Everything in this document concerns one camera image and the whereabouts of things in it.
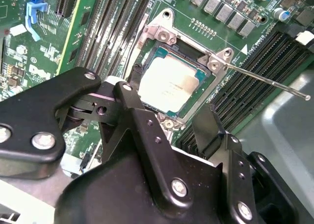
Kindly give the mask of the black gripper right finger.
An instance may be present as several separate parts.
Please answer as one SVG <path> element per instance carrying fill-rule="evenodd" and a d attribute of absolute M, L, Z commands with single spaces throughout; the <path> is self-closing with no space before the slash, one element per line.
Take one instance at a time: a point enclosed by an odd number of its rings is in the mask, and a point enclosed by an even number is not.
<path fill-rule="evenodd" d="M 192 121 L 200 154 L 221 169 L 219 218 L 224 224 L 296 224 L 295 195 L 263 155 L 246 154 L 227 133 L 213 105 L 202 106 Z"/>

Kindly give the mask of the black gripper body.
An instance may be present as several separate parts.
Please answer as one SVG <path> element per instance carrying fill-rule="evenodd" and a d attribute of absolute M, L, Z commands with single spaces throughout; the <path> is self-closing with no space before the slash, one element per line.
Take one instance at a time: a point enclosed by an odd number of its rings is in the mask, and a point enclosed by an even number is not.
<path fill-rule="evenodd" d="M 72 181 L 57 224 L 228 224 L 222 166 L 173 150 L 158 123 L 127 129 L 112 157 Z"/>

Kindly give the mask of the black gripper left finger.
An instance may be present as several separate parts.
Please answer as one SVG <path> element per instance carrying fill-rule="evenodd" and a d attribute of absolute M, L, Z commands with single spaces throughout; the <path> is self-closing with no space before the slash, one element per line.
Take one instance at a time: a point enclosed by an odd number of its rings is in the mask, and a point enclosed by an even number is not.
<path fill-rule="evenodd" d="M 91 98 L 101 79 L 82 67 L 73 68 L 0 104 L 0 125 L 9 137 L 0 144 L 4 177 L 42 179 L 52 175 L 65 152 L 65 115 L 82 98 Z M 188 209 L 193 202 L 179 160 L 153 112 L 137 92 L 120 81 L 113 100 L 101 99 L 106 112 L 100 122 L 114 127 L 105 164 L 77 178 L 63 201 L 104 206 L 110 195 L 123 191 L 131 198 L 136 172 L 146 179 L 151 198 L 160 209 Z"/>

